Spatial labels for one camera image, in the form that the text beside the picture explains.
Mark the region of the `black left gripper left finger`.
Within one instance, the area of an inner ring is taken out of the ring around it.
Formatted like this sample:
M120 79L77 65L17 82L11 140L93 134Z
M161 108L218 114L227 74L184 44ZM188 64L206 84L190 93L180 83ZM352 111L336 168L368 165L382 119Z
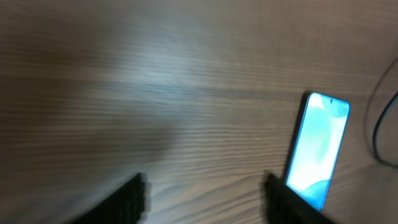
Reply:
M136 224L146 209L146 181L141 173L71 224Z

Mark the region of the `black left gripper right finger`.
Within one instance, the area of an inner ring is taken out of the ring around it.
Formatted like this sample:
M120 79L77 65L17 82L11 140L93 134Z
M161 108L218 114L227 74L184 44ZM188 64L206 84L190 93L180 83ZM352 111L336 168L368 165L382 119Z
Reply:
M264 173L264 221L268 224L335 224L270 172Z

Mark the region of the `Samsung Galaxy smartphone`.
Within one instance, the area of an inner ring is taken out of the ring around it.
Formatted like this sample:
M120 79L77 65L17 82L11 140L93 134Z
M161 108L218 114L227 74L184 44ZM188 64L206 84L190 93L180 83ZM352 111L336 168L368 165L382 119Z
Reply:
M314 91L304 93L282 179L315 210L330 188L351 105Z

